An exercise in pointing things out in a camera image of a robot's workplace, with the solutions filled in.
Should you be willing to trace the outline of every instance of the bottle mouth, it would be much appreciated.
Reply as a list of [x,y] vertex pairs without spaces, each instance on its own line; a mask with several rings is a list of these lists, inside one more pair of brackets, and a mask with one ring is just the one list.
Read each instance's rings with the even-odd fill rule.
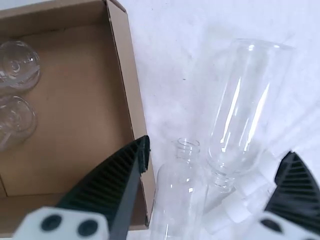
[[200,152],[200,142],[195,139],[181,137],[176,144],[176,157],[191,161],[198,158]]
[[221,193],[230,193],[235,184],[235,178],[220,172],[212,174],[213,184],[220,189]]

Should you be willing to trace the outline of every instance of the black screw hole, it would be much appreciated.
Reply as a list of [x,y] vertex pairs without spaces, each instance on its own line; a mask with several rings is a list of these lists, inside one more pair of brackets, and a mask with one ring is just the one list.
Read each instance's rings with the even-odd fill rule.
[[50,232],[59,227],[62,221],[62,217],[60,215],[54,214],[47,216],[41,223],[41,229],[45,232]]
[[275,232],[282,233],[281,226],[271,219],[268,219],[268,218],[262,219],[260,223],[262,223],[265,227]]
[[82,237],[93,235],[98,229],[98,223],[95,220],[85,220],[78,227],[78,233]]

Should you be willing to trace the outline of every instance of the ridged black pad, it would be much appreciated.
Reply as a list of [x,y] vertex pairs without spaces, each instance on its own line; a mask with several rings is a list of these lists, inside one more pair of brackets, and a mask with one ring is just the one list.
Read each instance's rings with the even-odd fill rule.
[[108,157],[57,204],[105,215],[111,240],[125,240],[141,173],[148,169],[150,140],[143,136]]
[[295,152],[289,152],[282,159],[274,181],[277,188],[265,211],[320,234],[320,191]]

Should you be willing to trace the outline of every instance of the cardboard tray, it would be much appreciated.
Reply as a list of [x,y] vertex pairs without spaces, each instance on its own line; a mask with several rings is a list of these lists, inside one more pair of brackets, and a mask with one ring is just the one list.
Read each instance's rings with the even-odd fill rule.
[[[55,205],[112,153],[147,134],[126,10],[116,1],[56,0],[0,11],[0,36],[40,58],[41,79],[23,97],[38,126],[0,153],[0,237]],[[131,229],[149,225],[152,162],[141,176]]]

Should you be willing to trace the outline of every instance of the white plastic part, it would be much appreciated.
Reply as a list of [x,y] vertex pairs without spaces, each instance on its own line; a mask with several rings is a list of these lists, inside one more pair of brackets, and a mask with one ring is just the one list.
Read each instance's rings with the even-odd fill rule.
[[251,215],[251,212],[245,205],[244,196],[238,191],[227,196],[221,205],[223,205],[226,213],[234,223],[240,223]]
[[[42,229],[43,221],[53,215],[61,217],[61,222],[53,230]],[[79,234],[81,223],[93,220],[97,229],[92,235]],[[28,214],[16,230],[12,240],[108,240],[109,229],[105,216],[99,213],[69,210],[55,207],[42,207]]]

